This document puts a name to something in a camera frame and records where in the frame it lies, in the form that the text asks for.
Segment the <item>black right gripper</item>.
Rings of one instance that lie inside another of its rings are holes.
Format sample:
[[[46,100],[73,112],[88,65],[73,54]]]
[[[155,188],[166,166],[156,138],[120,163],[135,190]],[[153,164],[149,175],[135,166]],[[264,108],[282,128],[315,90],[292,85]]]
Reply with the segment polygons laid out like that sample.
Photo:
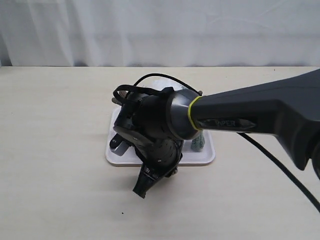
[[[131,142],[142,166],[133,192],[141,198],[162,178],[178,170],[183,140],[170,133],[167,122],[167,99],[158,96],[130,95],[131,103],[121,106],[114,131]]]

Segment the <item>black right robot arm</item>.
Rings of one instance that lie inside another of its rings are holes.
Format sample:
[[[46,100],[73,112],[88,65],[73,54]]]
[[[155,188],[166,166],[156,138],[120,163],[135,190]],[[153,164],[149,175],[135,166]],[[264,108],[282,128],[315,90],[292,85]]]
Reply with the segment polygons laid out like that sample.
[[[174,174],[184,141],[203,130],[274,136],[295,166],[312,162],[320,172],[320,72],[212,95],[187,84],[176,90],[120,85],[113,92],[120,105],[112,152],[135,149],[142,167],[134,192],[144,197],[159,180]]]

